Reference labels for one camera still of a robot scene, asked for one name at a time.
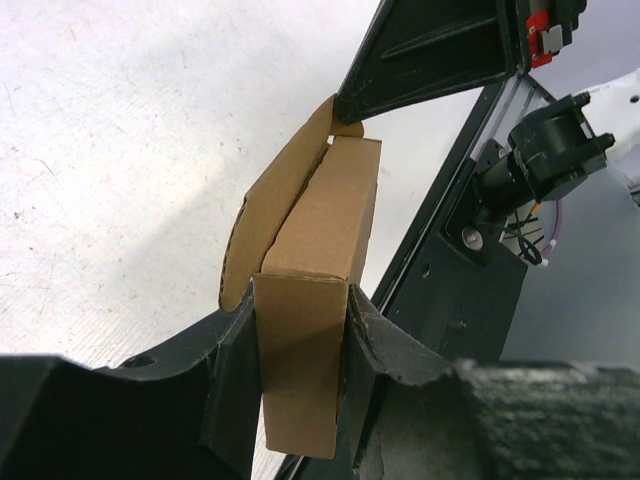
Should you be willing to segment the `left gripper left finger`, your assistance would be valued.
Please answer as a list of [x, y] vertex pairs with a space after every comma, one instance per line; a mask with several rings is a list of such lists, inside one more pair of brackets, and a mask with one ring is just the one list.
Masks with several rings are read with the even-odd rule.
[[5, 479], [247, 479], [261, 384], [253, 298], [115, 368], [1, 359]]

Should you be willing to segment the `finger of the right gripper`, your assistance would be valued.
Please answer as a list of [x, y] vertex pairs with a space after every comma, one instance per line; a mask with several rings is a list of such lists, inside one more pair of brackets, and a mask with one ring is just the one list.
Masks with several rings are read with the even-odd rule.
[[500, 82], [517, 70], [516, 31], [512, 1], [382, 1], [337, 93], [337, 118], [352, 124]]

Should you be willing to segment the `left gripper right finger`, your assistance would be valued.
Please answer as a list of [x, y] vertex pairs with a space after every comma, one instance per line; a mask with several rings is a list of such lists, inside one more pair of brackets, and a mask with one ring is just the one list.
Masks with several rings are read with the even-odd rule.
[[639, 372], [448, 361], [348, 296], [345, 406], [357, 479], [635, 479]]

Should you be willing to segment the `brown cardboard box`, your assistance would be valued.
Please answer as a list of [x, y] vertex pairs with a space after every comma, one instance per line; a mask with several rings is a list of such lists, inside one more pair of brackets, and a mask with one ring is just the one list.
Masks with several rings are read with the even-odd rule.
[[345, 377], [349, 290], [366, 263], [382, 144], [327, 98], [247, 190], [219, 307], [254, 297], [268, 449], [331, 459]]

